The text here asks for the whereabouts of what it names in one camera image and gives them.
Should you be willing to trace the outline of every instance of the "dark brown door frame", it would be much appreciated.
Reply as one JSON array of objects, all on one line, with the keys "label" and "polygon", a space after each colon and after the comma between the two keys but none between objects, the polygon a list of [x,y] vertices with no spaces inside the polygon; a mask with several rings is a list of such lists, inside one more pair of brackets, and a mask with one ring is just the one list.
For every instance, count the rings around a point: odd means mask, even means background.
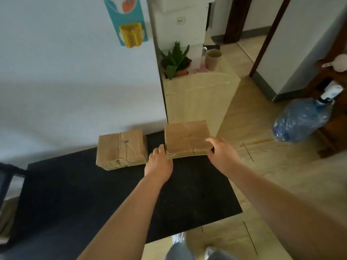
[{"label": "dark brown door frame", "polygon": [[254,64],[253,64],[253,67],[249,73],[249,76],[252,77],[261,61],[261,59],[263,58],[263,55],[265,54],[265,51],[267,49],[267,47],[269,46],[269,43],[273,37],[273,35],[275,34],[275,31],[284,15],[284,12],[286,11],[288,5],[290,3],[290,0],[283,0],[283,3],[281,4],[281,7],[280,7],[280,10],[278,10],[278,13],[276,15],[276,18],[275,20],[273,21],[273,24],[269,30],[269,33],[267,34],[266,36],[266,39],[263,43],[263,46],[262,48],[260,49],[259,51],[259,54],[257,56],[257,59],[255,60]]},{"label": "dark brown door frame", "polygon": [[232,8],[223,40],[225,44],[236,43],[240,40],[251,3],[252,0],[232,0]]}]

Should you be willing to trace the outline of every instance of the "cardboard box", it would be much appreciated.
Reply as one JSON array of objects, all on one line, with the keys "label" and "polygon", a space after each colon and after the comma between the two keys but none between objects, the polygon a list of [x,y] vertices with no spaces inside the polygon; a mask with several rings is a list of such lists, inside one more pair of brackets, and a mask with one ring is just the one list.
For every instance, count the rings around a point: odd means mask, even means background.
[{"label": "cardboard box", "polygon": [[96,165],[105,170],[145,164],[147,139],[142,130],[100,135]]},{"label": "cardboard box", "polygon": [[169,158],[206,155],[212,144],[206,121],[194,121],[165,125],[166,155]]}]

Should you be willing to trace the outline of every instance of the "white plastic scoop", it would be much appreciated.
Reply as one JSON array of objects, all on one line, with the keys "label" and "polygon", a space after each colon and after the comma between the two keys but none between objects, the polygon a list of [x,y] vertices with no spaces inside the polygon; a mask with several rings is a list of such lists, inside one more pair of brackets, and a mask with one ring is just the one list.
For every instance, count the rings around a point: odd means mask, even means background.
[{"label": "white plastic scoop", "polygon": [[335,57],[334,61],[322,65],[322,68],[332,66],[336,72],[344,72],[347,70],[347,54],[341,54]]}]

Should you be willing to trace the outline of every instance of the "forearm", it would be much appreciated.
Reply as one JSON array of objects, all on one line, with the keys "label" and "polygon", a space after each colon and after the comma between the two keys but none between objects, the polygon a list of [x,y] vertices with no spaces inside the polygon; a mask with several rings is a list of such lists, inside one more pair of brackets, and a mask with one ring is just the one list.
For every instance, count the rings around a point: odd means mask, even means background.
[{"label": "forearm", "polygon": [[296,259],[346,257],[347,230],[287,190],[236,165],[227,173]]},{"label": "forearm", "polygon": [[78,260],[141,259],[161,187],[156,179],[145,176]]}]

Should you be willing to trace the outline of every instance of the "blue pants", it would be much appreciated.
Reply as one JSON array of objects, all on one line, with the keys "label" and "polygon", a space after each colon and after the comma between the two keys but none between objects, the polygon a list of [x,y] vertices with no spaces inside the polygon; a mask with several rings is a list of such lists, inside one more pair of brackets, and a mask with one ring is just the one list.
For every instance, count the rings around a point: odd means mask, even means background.
[{"label": "blue pants", "polygon": [[[171,246],[165,260],[195,260],[195,256],[189,251],[188,247],[184,244],[178,242]],[[209,260],[237,260],[233,256],[229,255],[227,252],[222,250],[215,251]]]}]

